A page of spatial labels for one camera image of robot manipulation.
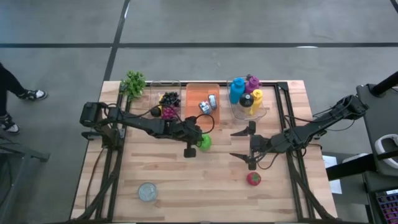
black shoe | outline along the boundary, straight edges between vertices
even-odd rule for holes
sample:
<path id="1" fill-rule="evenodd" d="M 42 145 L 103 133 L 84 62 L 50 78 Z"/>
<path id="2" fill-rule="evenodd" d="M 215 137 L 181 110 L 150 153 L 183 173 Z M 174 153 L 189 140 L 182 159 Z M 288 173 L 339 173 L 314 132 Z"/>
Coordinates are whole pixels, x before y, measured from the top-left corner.
<path id="1" fill-rule="evenodd" d="M 10 134 L 19 134 L 19 126 L 12 121 L 12 117 L 7 114 L 5 118 L 0 118 L 0 124 L 3 130 Z"/>
<path id="2" fill-rule="evenodd" d="M 26 90 L 26 93 L 22 96 L 18 96 L 22 100 L 43 100 L 47 97 L 47 93 L 42 90 Z"/>

orange tray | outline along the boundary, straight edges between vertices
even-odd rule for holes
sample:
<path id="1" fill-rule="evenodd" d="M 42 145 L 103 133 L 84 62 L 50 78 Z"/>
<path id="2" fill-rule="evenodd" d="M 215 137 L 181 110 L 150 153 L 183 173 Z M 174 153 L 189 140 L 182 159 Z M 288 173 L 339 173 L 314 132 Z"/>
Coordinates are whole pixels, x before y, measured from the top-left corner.
<path id="1" fill-rule="evenodd" d="M 214 118 L 215 126 L 220 124 L 220 86 L 210 83 L 189 83 L 187 84 L 187 93 L 185 95 L 185 117 L 199 116 L 202 114 L 199 103 L 209 101 L 209 95 L 216 95 L 217 109 L 211 112 Z M 209 116 L 201 116 L 197 120 L 199 126 L 210 126 L 213 124 Z"/>

blue bottle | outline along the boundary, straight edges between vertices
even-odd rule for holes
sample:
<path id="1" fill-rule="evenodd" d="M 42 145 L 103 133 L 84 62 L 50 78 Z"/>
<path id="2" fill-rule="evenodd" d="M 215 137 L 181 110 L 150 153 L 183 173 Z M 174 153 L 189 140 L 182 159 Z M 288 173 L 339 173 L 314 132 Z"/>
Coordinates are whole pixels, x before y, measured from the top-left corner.
<path id="1" fill-rule="evenodd" d="M 243 78 L 235 78 L 231 84 L 229 91 L 229 100 L 232 104 L 239 102 L 239 98 L 244 92 L 244 80 Z"/>

green ball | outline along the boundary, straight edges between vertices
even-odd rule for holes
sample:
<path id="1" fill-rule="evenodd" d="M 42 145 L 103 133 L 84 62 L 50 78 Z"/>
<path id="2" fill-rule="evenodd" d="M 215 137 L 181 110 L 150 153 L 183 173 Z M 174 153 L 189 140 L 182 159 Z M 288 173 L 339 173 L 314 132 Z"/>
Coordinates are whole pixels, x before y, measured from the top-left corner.
<path id="1" fill-rule="evenodd" d="M 203 140 L 201 142 L 198 142 L 197 146 L 202 152 L 207 152 L 209 151 L 211 146 L 211 138 L 208 134 L 203 134 L 202 138 Z"/>

green plant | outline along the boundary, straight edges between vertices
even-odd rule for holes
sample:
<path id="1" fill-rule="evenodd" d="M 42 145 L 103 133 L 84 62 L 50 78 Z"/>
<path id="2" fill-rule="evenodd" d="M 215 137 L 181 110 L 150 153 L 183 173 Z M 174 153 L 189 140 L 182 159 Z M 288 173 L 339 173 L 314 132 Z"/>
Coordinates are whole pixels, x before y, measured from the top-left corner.
<path id="1" fill-rule="evenodd" d="M 142 91 L 145 87 L 145 77 L 141 72 L 134 72 L 132 70 L 127 71 L 127 79 L 122 80 L 121 94 L 129 96 L 130 100 L 138 98 L 142 95 Z"/>

